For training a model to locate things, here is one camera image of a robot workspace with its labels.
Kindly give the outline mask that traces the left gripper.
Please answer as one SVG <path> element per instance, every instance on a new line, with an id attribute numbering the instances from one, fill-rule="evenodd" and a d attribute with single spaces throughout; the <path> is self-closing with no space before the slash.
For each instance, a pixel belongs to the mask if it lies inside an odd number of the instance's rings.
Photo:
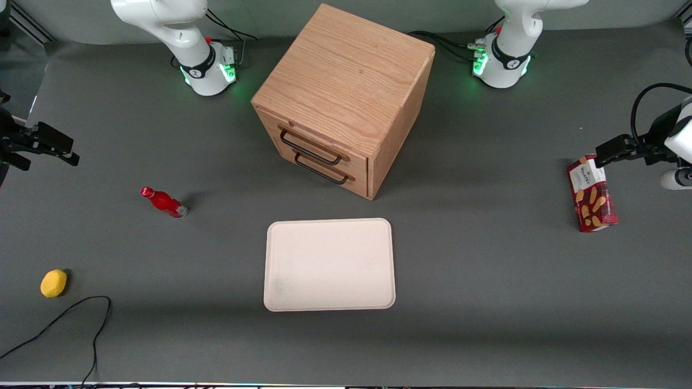
<path id="1" fill-rule="evenodd" d="M 596 147 L 596 167 L 623 160 L 644 158 L 646 165 L 659 162 L 690 165 L 691 163 L 691 97 L 657 117 L 645 135 L 649 150 L 631 135 L 619 135 Z"/>

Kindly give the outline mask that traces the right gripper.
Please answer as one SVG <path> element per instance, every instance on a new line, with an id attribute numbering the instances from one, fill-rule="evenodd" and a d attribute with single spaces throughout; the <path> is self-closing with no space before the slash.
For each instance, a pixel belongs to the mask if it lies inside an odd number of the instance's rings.
<path id="1" fill-rule="evenodd" d="M 53 126 L 44 122 L 37 122 L 33 127 L 27 126 L 25 120 L 17 120 L 10 111 L 1 108 L 2 157 L 15 152 L 29 152 L 56 157 L 71 166 L 77 166 L 79 155 L 72 152 L 73 144 L 71 137 Z"/>

